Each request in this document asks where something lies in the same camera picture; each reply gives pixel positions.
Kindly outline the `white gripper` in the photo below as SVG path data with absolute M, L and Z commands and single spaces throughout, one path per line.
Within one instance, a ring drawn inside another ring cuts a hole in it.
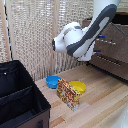
M 98 38 L 104 39 L 105 36 L 104 36 L 104 35 L 99 35 Z M 93 56 L 94 54 L 101 52 L 101 50 L 95 50 L 95 49 L 94 49 L 95 43 L 96 43 L 96 41 L 94 41 L 94 42 L 92 43 L 92 45 L 90 46 L 90 48 L 89 48 L 89 50 L 88 50 L 87 61 L 90 61 L 91 58 L 92 58 L 92 56 Z

